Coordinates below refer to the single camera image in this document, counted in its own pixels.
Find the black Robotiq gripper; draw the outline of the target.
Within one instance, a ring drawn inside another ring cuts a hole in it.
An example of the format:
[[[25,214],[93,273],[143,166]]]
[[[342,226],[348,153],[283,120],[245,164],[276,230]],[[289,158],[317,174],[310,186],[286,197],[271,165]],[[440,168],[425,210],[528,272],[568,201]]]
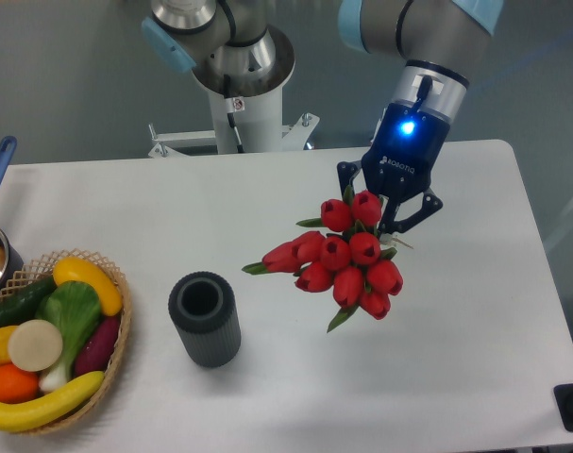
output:
[[[423,111],[391,104],[362,162],[341,161],[337,176],[341,196],[354,193],[354,180],[363,171],[366,189],[386,196],[386,207],[379,221],[379,234],[405,233],[443,207],[443,201],[430,187],[430,172],[450,130],[449,123]],[[397,220],[401,203],[422,195],[418,211]]]

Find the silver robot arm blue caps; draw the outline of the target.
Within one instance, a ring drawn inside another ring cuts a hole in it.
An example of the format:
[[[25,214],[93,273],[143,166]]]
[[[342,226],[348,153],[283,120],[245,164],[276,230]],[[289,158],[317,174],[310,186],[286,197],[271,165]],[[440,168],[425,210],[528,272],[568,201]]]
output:
[[[275,151],[282,132],[282,88],[294,49],[269,24],[262,1],[154,1],[142,33],[174,71],[206,90],[222,154]],[[363,176],[386,200],[377,230],[387,238],[442,207],[430,173],[494,34],[498,1],[344,1],[342,41],[366,54],[402,57],[405,68],[369,150],[342,162],[342,190]]]

